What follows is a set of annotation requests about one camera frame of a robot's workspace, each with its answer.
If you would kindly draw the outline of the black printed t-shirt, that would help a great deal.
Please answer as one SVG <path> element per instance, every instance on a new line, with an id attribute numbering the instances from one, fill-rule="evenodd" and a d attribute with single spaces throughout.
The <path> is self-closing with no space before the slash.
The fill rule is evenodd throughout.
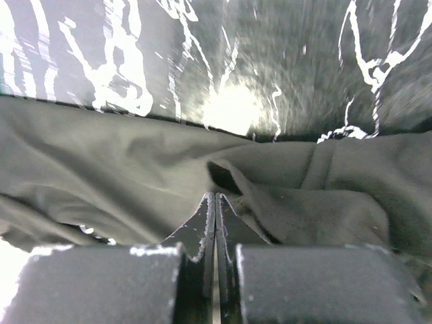
<path id="1" fill-rule="evenodd" d="M 274 241 L 431 256 L 431 134 L 256 143 L 169 121 L 1 98 L 1 237 L 158 242 L 204 193 Z"/>

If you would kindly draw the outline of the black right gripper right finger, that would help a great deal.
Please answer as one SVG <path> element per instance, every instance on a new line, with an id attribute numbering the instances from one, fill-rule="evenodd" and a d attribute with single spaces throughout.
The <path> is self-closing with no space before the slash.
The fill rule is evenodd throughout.
<path id="1" fill-rule="evenodd" d="M 422 323 L 423 294 L 370 244 L 272 245 L 215 198 L 222 323 Z"/>

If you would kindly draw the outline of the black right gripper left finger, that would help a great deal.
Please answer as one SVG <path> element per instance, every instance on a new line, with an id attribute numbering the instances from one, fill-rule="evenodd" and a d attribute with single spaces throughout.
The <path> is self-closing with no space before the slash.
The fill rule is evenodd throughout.
<path id="1" fill-rule="evenodd" d="M 2 323 L 210 323 L 215 196 L 158 245 L 35 248 Z"/>

